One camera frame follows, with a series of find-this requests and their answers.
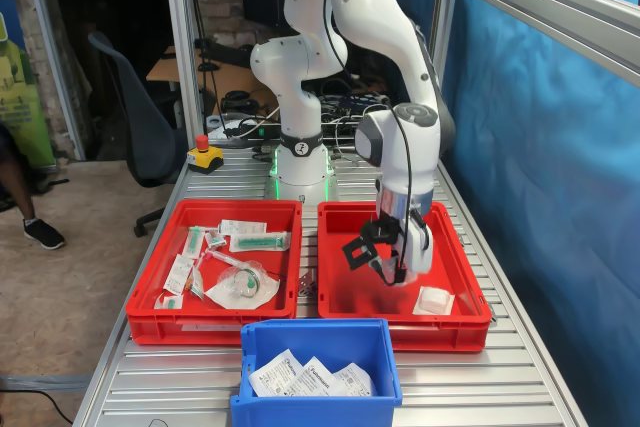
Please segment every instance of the person's leg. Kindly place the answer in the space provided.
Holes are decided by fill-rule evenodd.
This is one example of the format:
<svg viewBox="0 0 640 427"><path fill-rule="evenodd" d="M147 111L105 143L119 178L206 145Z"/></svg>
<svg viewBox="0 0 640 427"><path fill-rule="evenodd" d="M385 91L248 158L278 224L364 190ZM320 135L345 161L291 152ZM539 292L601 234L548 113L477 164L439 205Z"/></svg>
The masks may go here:
<svg viewBox="0 0 640 427"><path fill-rule="evenodd" d="M0 184L11 194L24 219L34 219L36 212L22 167L18 159L8 151L0 151Z"/></svg>
<svg viewBox="0 0 640 427"><path fill-rule="evenodd" d="M47 250L59 249L64 237L49 224L36 217L29 185L16 156L17 147L9 131L0 123L0 184L5 188L24 217L25 237L40 242Z"/></svg>

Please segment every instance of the black sneaker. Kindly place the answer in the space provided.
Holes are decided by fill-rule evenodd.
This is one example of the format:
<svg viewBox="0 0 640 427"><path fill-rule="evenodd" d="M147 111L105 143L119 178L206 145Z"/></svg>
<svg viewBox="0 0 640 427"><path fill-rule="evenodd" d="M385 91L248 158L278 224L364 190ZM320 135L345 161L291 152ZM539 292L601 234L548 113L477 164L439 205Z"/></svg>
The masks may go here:
<svg viewBox="0 0 640 427"><path fill-rule="evenodd" d="M40 242L42 248L47 250L56 250L64 245L64 237L60 232L40 219L25 225L24 236Z"/></svg>

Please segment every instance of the blue tarp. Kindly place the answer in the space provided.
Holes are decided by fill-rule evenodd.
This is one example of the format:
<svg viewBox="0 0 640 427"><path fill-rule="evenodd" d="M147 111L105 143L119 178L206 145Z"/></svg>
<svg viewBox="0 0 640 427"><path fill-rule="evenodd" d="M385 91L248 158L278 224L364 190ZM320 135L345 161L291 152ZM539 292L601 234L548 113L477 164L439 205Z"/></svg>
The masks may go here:
<svg viewBox="0 0 640 427"><path fill-rule="evenodd" d="M640 89L457 0L444 91L447 166L587 421L640 425Z"/></svg>

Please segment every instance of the red tray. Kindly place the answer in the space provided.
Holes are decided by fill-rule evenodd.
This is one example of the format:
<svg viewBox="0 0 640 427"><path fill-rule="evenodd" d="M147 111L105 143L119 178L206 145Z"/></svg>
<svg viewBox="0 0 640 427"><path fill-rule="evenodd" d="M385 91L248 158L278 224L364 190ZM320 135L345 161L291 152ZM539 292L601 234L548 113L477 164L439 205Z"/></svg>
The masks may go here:
<svg viewBox="0 0 640 427"><path fill-rule="evenodd" d="M256 310L227 310L206 296L201 301L186 293L182 309L154 309L173 261L182 252L189 227L213 227L222 219L266 222L267 232L291 232L291 247L285 252L230 254L240 260L256 260L272 278L280 277L280 288L275 297ZM127 302L133 340L139 344L240 345L242 325L266 319L294 318L298 300L301 219L302 205L294 201L179 202ZM229 253L227 246L220 251ZM218 259L203 262L200 271L205 291L215 285L220 273L228 267Z"/></svg>
<svg viewBox="0 0 640 427"><path fill-rule="evenodd" d="M327 202L318 206L318 313L324 318L382 317L393 348L401 351L467 351L484 348L491 310L442 204L424 217L434 239L431 271L412 284L388 287L364 265L350 270L342 247L376 218L374 202ZM378 246L381 257L389 246ZM413 315L421 286L455 294L451 315Z"/></svg>

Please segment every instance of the green poster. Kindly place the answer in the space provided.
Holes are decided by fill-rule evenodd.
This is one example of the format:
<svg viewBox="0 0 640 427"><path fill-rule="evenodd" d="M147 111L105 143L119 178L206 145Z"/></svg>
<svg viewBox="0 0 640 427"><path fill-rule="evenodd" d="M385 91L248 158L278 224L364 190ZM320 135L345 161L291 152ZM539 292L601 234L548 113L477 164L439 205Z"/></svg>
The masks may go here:
<svg viewBox="0 0 640 427"><path fill-rule="evenodd" d="M55 164L15 0L0 0L0 121L32 167Z"/></svg>

